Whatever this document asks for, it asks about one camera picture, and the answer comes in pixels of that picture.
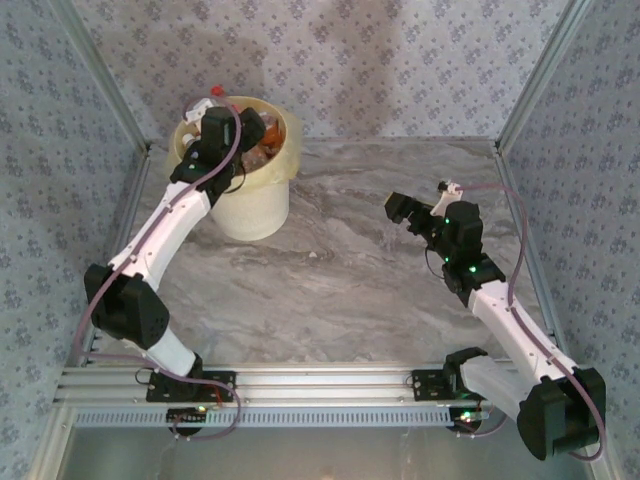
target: wire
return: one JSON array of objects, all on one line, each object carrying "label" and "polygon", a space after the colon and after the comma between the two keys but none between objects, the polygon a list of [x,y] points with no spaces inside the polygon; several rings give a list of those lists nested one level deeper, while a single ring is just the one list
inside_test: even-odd
[{"label": "wire", "polygon": [[84,357],[84,358],[87,358],[87,359],[127,360],[127,361],[134,361],[136,363],[137,362],[142,362],[146,367],[151,368],[156,372],[160,372],[163,375],[165,375],[165,376],[167,376],[169,378],[173,378],[174,380],[177,380],[179,382],[195,383],[195,384],[198,384],[198,385],[213,385],[215,387],[222,388],[223,390],[229,392],[231,394],[231,396],[233,397],[233,399],[235,400],[236,404],[238,405],[238,409],[237,409],[236,415],[233,418],[233,421],[231,422],[231,425],[229,425],[223,431],[218,432],[218,433],[216,433],[214,435],[207,435],[207,436],[202,436],[202,437],[190,438],[192,441],[193,440],[200,441],[200,440],[210,440],[210,439],[214,439],[214,438],[221,438],[221,437],[224,437],[225,435],[228,435],[229,433],[231,433],[236,428],[236,425],[240,421],[240,413],[242,411],[242,402],[240,400],[240,397],[238,396],[238,394],[236,393],[236,391],[233,388],[230,388],[227,384],[222,383],[222,382],[218,382],[216,380],[204,380],[204,379],[199,379],[199,378],[189,378],[189,377],[183,377],[183,376],[180,376],[180,375],[176,375],[175,373],[170,372],[169,370],[166,370],[166,369],[160,367],[155,362],[152,362],[151,360],[149,360],[147,358],[139,357],[137,355],[116,355],[116,354],[109,354],[109,353],[86,352],[86,351],[84,351],[83,346],[82,346],[82,339],[84,338],[84,334],[85,334],[86,328],[87,328],[87,326],[88,326],[88,324],[89,324],[89,322],[91,320],[91,315],[93,314],[94,310],[96,309],[96,307],[98,305],[98,302],[100,302],[100,300],[104,297],[105,293],[107,292],[107,290],[109,290],[109,288],[111,287],[113,282],[115,282],[115,280],[118,278],[118,276],[129,265],[131,265],[132,263],[135,263],[135,261],[137,260],[136,259],[137,255],[140,253],[140,251],[144,247],[144,245],[147,242],[147,240],[149,240],[151,235],[158,228],[158,226],[160,225],[162,220],[164,220],[164,218],[169,213],[172,212],[173,208],[178,204],[178,202],[180,202],[180,200],[182,200],[182,198],[184,198],[185,195],[189,194],[190,192],[192,192],[193,190],[198,188],[203,183],[208,182],[213,177],[218,175],[218,173],[220,173],[227,166],[227,164],[231,161],[233,156],[236,154],[236,151],[238,150],[238,146],[240,145],[240,131],[242,129],[242,123],[240,122],[240,117],[238,116],[238,112],[236,112],[236,110],[233,108],[233,106],[226,99],[221,98],[221,97],[217,97],[216,100],[219,101],[220,103],[222,103],[224,106],[226,106],[229,109],[229,111],[231,112],[231,114],[233,115],[233,118],[235,120],[236,131],[235,131],[235,136],[233,138],[233,142],[231,144],[231,149],[229,150],[227,155],[222,159],[222,162],[220,162],[213,170],[211,170],[209,173],[207,173],[206,175],[202,176],[197,181],[193,182],[192,184],[189,184],[184,189],[182,189],[173,199],[171,199],[171,201],[167,204],[167,206],[160,211],[160,213],[156,216],[156,218],[151,223],[149,228],[142,234],[142,236],[141,236],[140,240],[138,241],[138,243],[133,247],[129,257],[127,257],[113,271],[113,273],[111,275],[109,275],[109,277],[107,277],[105,282],[100,286],[100,288],[98,289],[96,294],[93,296],[93,298],[89,302],[89,305],[87,306],[87,309],[84,311],[84,314],[82,315],[82,318],[80,320],[80,324],[78,325],[78,329],[76,330],[76,333],[75,333],[75,335],[73,337],[73,351],[79,357]]},{"label": "wire", "polygon": [[589,396],[589,393],[584,389],[580,382],[574,377],[573,373],[569,371],[567,367],[565,367],[559,360],[557,360],[553,353],[551,353],[545,345],[538,340],[538,338],[531,332],[529,327],[524,323],[522,317],[518,313],[518,310],[513,306],[514,302],[514,289],[516,279],[518,278],[518,274],[520,273],[520,268],[522,267],[522,262],[524,261],[526,246],[527,246],[527,235],[528,235],[528,217],[527,210],[524,205],[524,201],[513,189],[503,185],[501,183],[484,183],[479,185],[470,185],[464,187],[457,187],[457,191],[473,191],[473,190],[502,190],[507,193],[511,197],[513,197],[518,203],[518,207],[520,209],[520,217],[522,219],[522,238],[520,239],[520,252],[518,254],[518,260],[516,261],[516,266],[513,269],[513,273],[511,274],[511,278],[509,279],[508,288],[507,288],[507,301],[509,303],[509,309],[511,310],[511,314],[515,319],[516,323],[520,326],[525,335],[531,340],[531,342],[547,357],[547,360],[553,363],[558,370],[562,372],[562,374],[569,380],[571,385],[576,389],[576,391],[580,394],[584,402],[586,403],[591,415],[595,419],[596,426],[598,428],[598,435],[600,438],[600,444],[598,445],[598,450],[591,456],[580,455],[579,453],[570,452],[569,455],[572,457],[585,461],[585,462],[593,462],[602,458],[604,454],[606,443],[607,443],[607,431],[604,425],[604,420],[598,411],[595,403]]},{"label": "wire", "polygon": [[433,269],[431,268],[431,265],[429,265],[429,252],[430,250],[427,250],[424,254],[425,258],[427,259],[427,268],[433,274],[434,277],[439,278],[440,280],[444,280],[444,277],[434,272]]}]

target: patterned wallpaper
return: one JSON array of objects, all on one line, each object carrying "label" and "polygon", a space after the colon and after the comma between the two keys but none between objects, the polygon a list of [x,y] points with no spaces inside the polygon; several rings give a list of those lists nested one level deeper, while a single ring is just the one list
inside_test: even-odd
[{"label": "patterned wallpaper", "polygon": [[310,136],[496,138],[567,0],[73,0],[148,139],[213,84]]},{"label": "patterned wallpaper", "polygon": [[509,153],[572,353],[640,478],[640,4],[596,0]]},{"label": "patterned wallpaper", "polygon": [[0,43],[0,479],[22,479],[135,159],[47,2],[0,2]]}]

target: purple cable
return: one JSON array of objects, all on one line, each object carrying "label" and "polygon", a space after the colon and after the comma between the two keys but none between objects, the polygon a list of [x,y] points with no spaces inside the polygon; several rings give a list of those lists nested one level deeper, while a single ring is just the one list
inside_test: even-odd
[{"label": "purple cable", "polygon": [[200,440],[212,440],[212,439],[215,439],[215,438],[221,438],[221,437],[224,437],[225,435],[231,433],[236,428],[236,425],[240,421],[240,413],[242,411],[242,402],[240,400],[240,397],[238,396],[238,394],[235,392],[234,389],[230,388],[225,383],[217,382],[215,380],[202,380],[202,379],[198,379],[198,378],[181,377],[180,375],[176,375],[173,372],[170,372],[168,370],[165,370],[164,368],[161,368],[159,365],[155,364],[151,360],[139,357],[137,355],[115,355],[115,354],[109,354],[109,353],[85,352],[83,350],[83,348],[82,348],[82,338],[84,337],[87,325],[89,324],[89,321],[91,320],[91,314],[96,309],[96,306],[98,305],[98,302],[102,299],[102,297],[104,297],[104,295],[107,292],[107,290],[109,289],[109,287],[111,287],[111,285],[116,280],[116,278],[118,278],[118,275],[120,275],[131,263],[135,263],[135,261],[132,260],[132,257],[135,257],[135,256],[138,255],[138,253],[140,253],[140,250],[142,250],[142,248],[144,247],[145,243],[147,242],[147,240],[149,240],[151,235],[155,232],[156,228],[158,228],[158,225],[160,225],[162,220],[172,211],[173,207],[182,198],[184,198],[185,195],[187,195],[189,192],[192,192],[193,190],[198,188],[200,185],[202,185],[203,183],[209,181],[210,179],[215,177],[218,173],[220,173],[222,171],[222,169],[224,169],[224,167],[226,167],[227,164],[231,161],[231,159],[235,155],[236,151],[238,150],[238,146],[240,145],[240,132],[241,132],[241,129],[242,129],[242,123],[240,122],[240,117],[238,116],[238,112],[236,112],[236,110],[233,108],[233,106],[231,106],[231,104],[229,102],[227,102],[227,100],[225,100],[223,98],[220,98],[220,97],[216,97],[216,100],[219,101],[220,103],[222,103],[225,107],[227,107],[229,109],[229,111],[233,115],[233,119],[235,120],[236,132],[235,132],[235,136],[233,138],[233,143],[231,144],[231,149],[229,150],[229,153],[227,153],[227,155],[224,157],[222,162],[220,162],[220,164],[218,164],[211,172],[207,173],[205,176],[203,176],[202,178],[200,178],[196,182],[188,185],[183,190],[181,190],[169,202],[169,204],[163,210],[160,211],[160,213],[155,218],[155,220],[151,223],[149,228],[144,232],[144,234],[142,235],[142,237],[140,238],[138,243],[135,245],[135,247],[133,247],[129,257],[127,257],[122,262],[122,264],[118,268],[116,268],[111,275],[109,275],[107,280],[100,286],[100,288],[98,289],[98,291],[96,292],[94,297],[91,299],[91,301],[89,302],[89,305],[87,306],[87,309],[85,310],[84,314],[82,315],[82,319],[80,320],[80,324],[78,325],[78,329],[76,330],[76,333],[75,333],[75,335],[73,337],[73,352],[76,355],[78,355],[79,357],[85,357],[85,358],[88,358],[88,359],[94,359],[95,358],[95,359],[127,360],[127,361],[134,361],[134,362],[142,362],[145,365],[149,366],[150,368],[153,368],[154,370],[159,371],[163,375],[166,375],[167,377],[173,378],[175,380],[178,380],[178,381],[181,381],[181,382],[186,382],[186,383],[195,383],[195,384],[199,384],[199,385],[212,385],[212,386],[215,386],[215,387],[218,387],[218,388],[222,388],[223,390],[229,392],[233,396],[235,402],[238,405],[238,411],[236,412],[236,415],[235,415],[233,421],[231,422],[231,425],[229,425],[226,429],[224,429],[221,432],[218,432],[218,433],[213,434],[213,435],[195,437],[195,438],[191,439],[192,441],[196,441],[196,440],[197,441],[200,441]]},{"label": "purple cable", "polygon": [[602,420],[602,416],[598,411],[595,403],[589,396],[589,393],[584,389],[580,382],[573,376],[573,373],[569,371],[567,367],[562,365],[545,346],[536,338],[536,336],[529,330],[529,327],[524,323],[522,317],[513,306],[514,300],[514,289],[516,279],[518,278],[518,274],[520,273],[520,267],[522,267],[522,262],[524,261],[525,249],[527,245],[527,235],[528,235],[528,218],[527,218],[527,210],[524,206],[524,202],[520,195],[518,195],[513,189],[507,187],[506,185],[502,185],[501,183],[484,183],[479,185],[470,185],[465,187],[458,187],[456,190],[458,191],[473,191],[473,190],[502,190],[503,192],[511,195],[517,202],[520,208],[520,216],[522,218],[522,238],[520,239],[520,253],[518,254],[518,260],[516,262],[516,266],[513,269],[513,274],[509,279],[508,289],[507,289],[507,300],[509,302],[509,308],[511,310],[511,314],[515,319],[518,326],[522,329],[522,331],[527,335],[529,340],[533,342],[533,344],[547,357],[547,359],[553,363],[558,370],[562,372],[562,374],[567,377],[567,380],[574,386],[576,391],[580,394],[584,402],[587,404],[591,415],[596,421],[596,426],[598,428],[598,435],[600,437],[600,445],[598,446],[598,450],[591,456],[580,455],[579,453],[571,452],[569,455],[572,457],[584,461],[584,462],[594,462],[596,460],[600,460],[602,455],[604,454],[606,443],[607,443],[607,431],[604,425],[604,420]]}]

